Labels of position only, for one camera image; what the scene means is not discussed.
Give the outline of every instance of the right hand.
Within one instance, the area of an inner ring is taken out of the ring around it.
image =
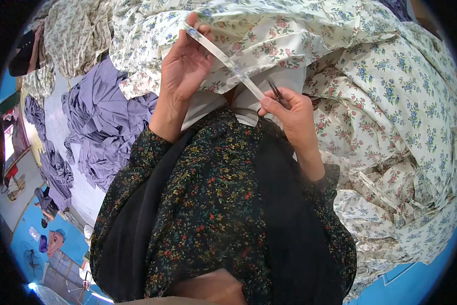
[[[290,104],[291,110],[287,110],[276,98],[272,90],[266,91],[261,102],[259,115],[273,114],[283,124],[283,129],[288,141],[296,151],[318,152],[318,141],[313,123],[313,105],[309,97],[296,93],[293,90],[280,87],[285,100]]]
[[[39,41],[42,37],[42,33],[44,32],[44,21],[39,21],[39,25],[35,29],[35,41]]]

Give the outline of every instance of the purple cloth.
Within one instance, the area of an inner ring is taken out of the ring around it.
[[[42,142],[47,140],[45,136],[45,113],[44,110],[39,106],[36,99],[30,94],[25,97],[25,118],[30,124],[35,125],[37,135]]]
[[[71,143],[78,143],[79,171],[91,186],[105,192],[127,165],[130,148],[147,127],[157,103],[153,93],[127,100],[118,87],[127,77],[107,55],[62,100],[71,132],[64,142],[67,159],[74,163]]]
[[[41,253],[47,252],[47,236],[46,235],[41,235],[41,239],[39,241],[39,251]]]
[[[60,211],[71,205],[71,188],[73,187],[73,172],[69,163],[65,162],[54,144],[46,140],[45,153],[40,153],[42,169],[49,179],[49,197],[54,200]]]
[[[408,15],[406,0],[378,0],[389,8],[399,21],[413,21]]]

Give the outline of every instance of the blue floor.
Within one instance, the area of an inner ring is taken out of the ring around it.
[[[448,245],[430,264],[399,265],[367,287],[347,305],[418,305],[438,280],[457,244],[457,228]]]

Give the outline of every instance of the white fabric strip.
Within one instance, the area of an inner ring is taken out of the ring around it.
[[[195,39],[197,42],[199,42],[202,46],[204,46],[209,52],[211,52],[216,58],[218,58],[225,66],[231,70],[235,76],[237,76],[241,82],[246,85],[247,89],[252,92],[256,98],[260,101],[264,98],[264,94],[262,93],[259,88],[250,80],[250,78],[242,73],[242,70],[237,66],[236,63],[233,62],[227,55],[224,54],[219,48],[217,48],[208,38],[205,36],[201,35],[200,32],[195,30],[193,27],[191,27],[189,24],[185,23],[185,30],[190,35]]]

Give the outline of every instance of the cream floral fabric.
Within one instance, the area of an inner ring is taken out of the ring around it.
[[[341,166],[334,209],[354,235],[346,301],[397,264],[430,263],[457,225],[457,70],[447,47],[370,0],[129,0],[113,3],[110,58],[128,98],[159,94],[162,58],[189,11],[252,76],[308,66],[303,89],[326,163]],[[216,62],[200,90],[239,80]]]
[[[341,165],[334,210],[357,241],[346,301],[397,264],[431,263],[457,225],[457,70],[422,27],[396,33],[320,58],[304,87],[324,162]]]
[[[59,73],[84,75],[111,43],[108,0],[58,0],[44,23],[44,44]]]
[[[48,62],[39,70],[22,76],[22,89],[33,96],[43,108],[44,98],[52,94],[55,81],[54,63]]]
[[[332,50],[389,38],[394,30],[364,31],[359,24],[372,27],[383,17],[347,0],[120,0],[113,5],[110,58],[118,70],[135,73],[120,85],[127,98],[159,94],[162,58],[191,10],[212,26],[215,45],[248,76],[276,65],[305,67]],[[239,82],[216,61],[200,89],[225,93]]]

